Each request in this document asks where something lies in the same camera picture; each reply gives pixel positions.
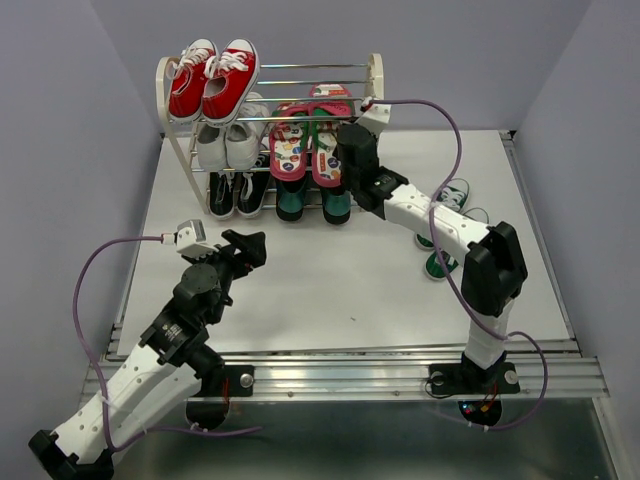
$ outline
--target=gray floor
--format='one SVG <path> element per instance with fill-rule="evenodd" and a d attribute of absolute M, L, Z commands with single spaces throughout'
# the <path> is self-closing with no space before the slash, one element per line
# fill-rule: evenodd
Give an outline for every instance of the gray floor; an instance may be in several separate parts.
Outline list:
<path fill-rule="evenodd" d="M 504 421 L 529 401 L 505 405 Z M 455 414 L 455 403 L 438 405 Z M 433 403 L 238 405 L 225 428 L 244 438 L 154 434 L 118 465 L 116 480 L 614 479 L 590 400 L 549 400 L 525 426 L 482 433 L 433 415 Z M 166 419 L 180 423 L 183 411 Z"/>

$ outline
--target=sneaker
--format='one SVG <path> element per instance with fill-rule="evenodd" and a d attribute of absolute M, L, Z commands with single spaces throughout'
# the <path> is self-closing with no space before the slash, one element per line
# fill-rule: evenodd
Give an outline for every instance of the sneaker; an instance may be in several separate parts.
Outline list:
<path fill-rule="evenodd" d="M 218 220 L 226 220 L 233 215 L 233 189 L 235 173 L 218 172 L 209 175 L 209 208 Z"/>
<path fill-rule="evenodd" d="M 489 223 L 489 214 L 483 208 L 471 208 L 463 213 L 463 215 L 478 222 Z M 449 273 L 453 272 L 458 267 L 457 260 L 447 252 L 442 252 L 442 256 L 444 257 L 444 262 Z M 446 277 L 444 269 L 438 261 L 436 252 L 433 252 L 424 264 L 424 273 L 432 280 L 437 281 L 444 280 Z"/>
<path fill-rule="evenodd" d="M 196 137 L 198 164 L 205 172 L 219 172 L 227 168 L 227 152 L 224 143 L 224 130 L 204 125 Z"/>
<path fill-rule="evenodd" d="M 438 202 L 449 207 L 454 212 L 461 212 L 469 200 L 470 193 L 469 182 L 464 178 L 454 178 L 442 189 L 438 197 Z M 414 240 L 419 249 L 427 251 L 433 250 L 431 240 L 418 234 L 414 235 Z"/>
<path fill-rule="evenodd" d="M 260 99 L 262 95 L 249 92 L 247 99 Z M 245 102 L 239 110 L 241 117 L 268 117 L 269 109 L 264 103 Z M 227 162 L 236 170 L 248 170 L 260 154 L 265 122 L 235 122 L 227 129 Z"/>
<path fill-rule="evenodd" d="M 232 41 L 220 58 L 207 60 L 204 73 L 209 78 L 202 94 L 205 119 L 214 126 L 233 123 L 260 74 L 255 47 L 248 40 Z"/>
<path fill-rule="evenodd" d="M 202 92 L 207 83 L 204 74 L 210 58 L 215 58 L 216 47 L 201 38 L 182 51 L 178 63 L 172 63 L 173 72 L 167 71 L 172 80 L 169 94 L 169 115 L 183 123 L 195 120 L 202 111 Z"/>
<path fill-rule="evenodd" d="M 260 155 L 255 166 L 269 167 L 269 155 Z M 243 172 L 241 175 L 238 212 L 245 218 L 253 218 L 260 214 L 271 181 L 271 173 Z"/>
<path fill-rule="evenodd" d="M 351 195 L 344 187 L 320 188 L 322 214 L 332 225 L 342 225 L 351 217 Z"/>
<path fill-rule="evenodd" d="M 280 220 L 295 222 L 302 218 L 307 196 L 307 176 L 295 182 L 276 181 L 276 214 Z"/>

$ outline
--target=bolt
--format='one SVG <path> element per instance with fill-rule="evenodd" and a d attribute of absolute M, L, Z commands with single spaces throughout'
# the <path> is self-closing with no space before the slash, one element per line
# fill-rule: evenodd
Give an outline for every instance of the bolt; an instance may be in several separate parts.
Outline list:
<path fill-rule="evenodd" d="M 253 377 L 248 373 L 243 373 L 240 375 L 240 385 L 242 385 L 242 388 L 249 388 L 253 385 Z"/>
<path fill-rule="evenodd" d="M 513 370 L 507 370 L 504 373 L 504 379 L 509 385 L 515 385 L 516 383 L 518 383 L 518 374 Z"/>

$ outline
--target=cable connector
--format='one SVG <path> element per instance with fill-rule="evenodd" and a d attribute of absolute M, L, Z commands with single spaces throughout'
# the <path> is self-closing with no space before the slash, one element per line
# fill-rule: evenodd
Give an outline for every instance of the cable connector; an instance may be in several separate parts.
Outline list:
<path fill-rule="evenodd" d="M 176 234 L 175 233 L 163 233 L 160 235 L 162 237 L 162 245 L 175 245 L 176 244 Z"/>

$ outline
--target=gray wall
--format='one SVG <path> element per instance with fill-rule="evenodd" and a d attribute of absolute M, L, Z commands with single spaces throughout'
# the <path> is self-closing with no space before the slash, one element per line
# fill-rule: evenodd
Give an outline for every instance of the gray wall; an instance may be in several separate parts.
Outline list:
<path fill-rule="evenodd" d="M 364 62 L 369 53 L 380 52 L 387 98 L 435 99 L 466 128 L 517 128 L 590 1 L 92 3 L 153 116 L 152 78 L 160 57 L 179 55 L 200 36 L 210 37 L 220 49 L 234 38 L 247 37 L 258 47 L 262 63 Z M 309 80 L 321 79 L 321 72 L 294 74 Z M 273 71 L 264 73 L 263 78 L 276 78 Z M 332 74 L 334 79 L 362 76 Z M 290 92 L 279 87 L 261 90 L 271 96 Z M 406 125 L 445 124 L 426 109 L 398 108 L 393 126 Z"/>
<path fill-rule="evenodd" d="M 581 346 L 640 452 L 640 3 L 596 0 L 516 136 Z"/>
<path fill-rule="evenodd" d="M 45 478 L 27 449 L 77 408 L 87 361 L 71 295 L 100 243 L 140 228 L 156 128 L 82 0 L 0 4 L 0 478 Z M 131 249 L 105 254 L 83 289 L 103 349 Z"/>

